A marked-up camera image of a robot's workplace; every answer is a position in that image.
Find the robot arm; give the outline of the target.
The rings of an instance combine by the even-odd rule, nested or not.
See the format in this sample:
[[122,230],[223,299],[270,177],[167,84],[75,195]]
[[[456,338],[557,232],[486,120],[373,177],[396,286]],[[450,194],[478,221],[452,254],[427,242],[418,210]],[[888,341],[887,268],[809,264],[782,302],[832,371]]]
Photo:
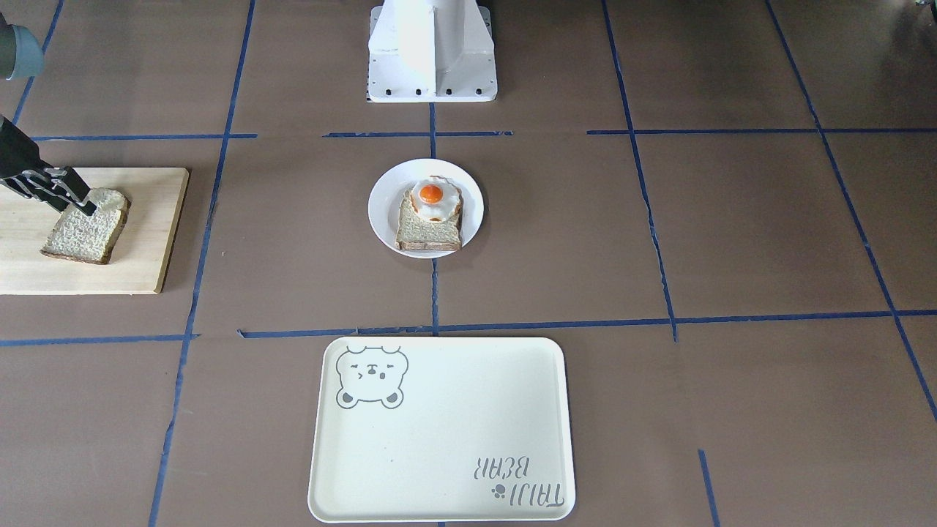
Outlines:
[[[44,67],[44,53],[36,37],[24,26],[1,23],[1,75],[6,80],[30,78]],[[91,216],[97,210],[90,187],[71,167],[57,168],[41,159],[37,144],[9,119],[2,117],[2,184],[26,199],[49,204],[64,212],[68,206]]]

